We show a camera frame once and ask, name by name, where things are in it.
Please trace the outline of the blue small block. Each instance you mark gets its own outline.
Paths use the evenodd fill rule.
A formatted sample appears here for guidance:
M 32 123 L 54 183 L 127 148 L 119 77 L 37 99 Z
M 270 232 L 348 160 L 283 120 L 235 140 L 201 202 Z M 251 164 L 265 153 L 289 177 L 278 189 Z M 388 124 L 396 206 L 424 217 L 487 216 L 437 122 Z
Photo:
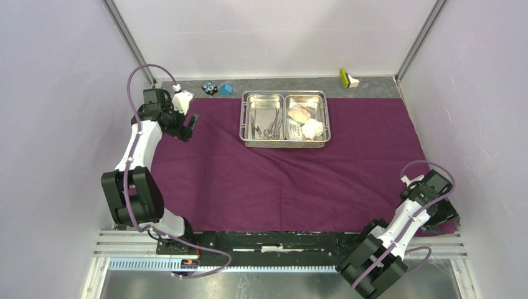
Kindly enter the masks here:
M 225 83 L 219 87 L 219 93 L 222 95 L 231 95 L 233 94 L 233 86 Z

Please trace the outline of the purple cloth wrap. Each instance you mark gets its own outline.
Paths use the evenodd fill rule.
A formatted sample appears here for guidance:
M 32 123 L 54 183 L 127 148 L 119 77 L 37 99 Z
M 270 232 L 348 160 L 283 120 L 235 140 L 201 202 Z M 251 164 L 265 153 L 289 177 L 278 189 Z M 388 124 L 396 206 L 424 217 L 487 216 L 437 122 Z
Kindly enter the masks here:
M 167 209 L 194 230 L 360 232 L 391 220 L 400 173 L 428 172 L 399 98 L 331 98 L 322 148 L 247 148 L 240 100 L 199 98 L 187 143 L 164 136 L 151 172 Z

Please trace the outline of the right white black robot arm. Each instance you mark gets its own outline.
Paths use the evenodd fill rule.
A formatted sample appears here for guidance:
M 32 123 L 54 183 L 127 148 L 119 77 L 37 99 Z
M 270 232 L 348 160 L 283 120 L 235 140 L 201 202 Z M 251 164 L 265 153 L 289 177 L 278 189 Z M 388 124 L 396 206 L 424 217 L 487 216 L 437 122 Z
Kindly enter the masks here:
M 409 179 L 401 176 L 405 189 L 393 219 L 373 220 L 358 236 L 351 253 L 336 266 L 336 272 L 362 298 L 378 298 L 408 271 L 405 254 L 415 234 L 457 216 L 448 200 L 454 183 L 448 174 L 432 169 Z

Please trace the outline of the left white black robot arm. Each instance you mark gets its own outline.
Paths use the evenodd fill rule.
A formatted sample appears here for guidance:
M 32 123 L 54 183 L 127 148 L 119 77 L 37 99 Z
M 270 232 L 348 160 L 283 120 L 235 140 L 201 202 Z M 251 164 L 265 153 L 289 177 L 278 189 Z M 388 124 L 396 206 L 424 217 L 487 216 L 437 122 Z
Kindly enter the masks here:
M 131 136 L 114 170 L 101 176 L 101 186 L 112 219 L 156 238 L 158 249 L 188 254 L 196 238 L 189 221 L 169 211 L 153 175 L 154 154 L 164 135 L 187 142 L 198 116 L 187 120 L 194 99 L 191 92 L 174 86 L 174 94 L 162 88 L 143 91 L 144 102 L 132 106 Z

